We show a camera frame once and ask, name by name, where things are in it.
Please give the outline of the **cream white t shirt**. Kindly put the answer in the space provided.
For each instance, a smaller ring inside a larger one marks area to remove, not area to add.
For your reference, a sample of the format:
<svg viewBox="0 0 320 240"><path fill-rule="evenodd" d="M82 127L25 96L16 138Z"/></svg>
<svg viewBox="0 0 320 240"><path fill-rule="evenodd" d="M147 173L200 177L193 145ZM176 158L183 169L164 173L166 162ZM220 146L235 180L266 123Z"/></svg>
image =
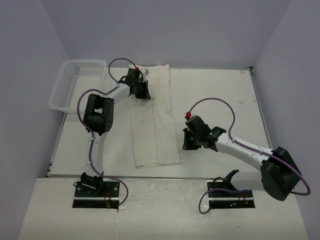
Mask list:
<svg viewBox="0 0 320 240"><path fill-rule="evenodd" d="M136 168L181 163L173 117L170 66L138 66L148 69L150 100L130 100L130 125Z"/></svg>

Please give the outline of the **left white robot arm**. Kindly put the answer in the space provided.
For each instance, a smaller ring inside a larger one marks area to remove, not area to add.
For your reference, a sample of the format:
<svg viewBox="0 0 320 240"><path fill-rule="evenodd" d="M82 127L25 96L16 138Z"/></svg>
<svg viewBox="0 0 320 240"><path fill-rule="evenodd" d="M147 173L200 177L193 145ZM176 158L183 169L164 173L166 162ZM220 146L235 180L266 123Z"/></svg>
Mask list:
<svg viewBox="0 0 320 240"><path fill-rule="evenodd" d="M94 197L101 195L104 190L103 150L108 132L113 126L115 105L131 95L139 100L151 99L148 80L138 67L129 68L110 92L89 89L78 100L77 115L91 134L89 169L81 175L80 182Z"/></svg>

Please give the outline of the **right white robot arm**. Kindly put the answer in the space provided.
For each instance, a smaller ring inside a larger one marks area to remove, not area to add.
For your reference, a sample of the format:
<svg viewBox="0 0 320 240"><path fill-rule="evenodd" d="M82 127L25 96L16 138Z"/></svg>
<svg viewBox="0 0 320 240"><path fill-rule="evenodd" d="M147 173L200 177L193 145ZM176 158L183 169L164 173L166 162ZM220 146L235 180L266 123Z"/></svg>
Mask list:
<svg viewBox="0 0 320 240"><path fill-rule="evenodd" d="M301 180L298 177L301 172L285 148L270 149L240 142L221 127L211 129L197 115L185 118L183 150L205 148L245 162L261 173L263 189L274 199L284 201Z"/></svg>

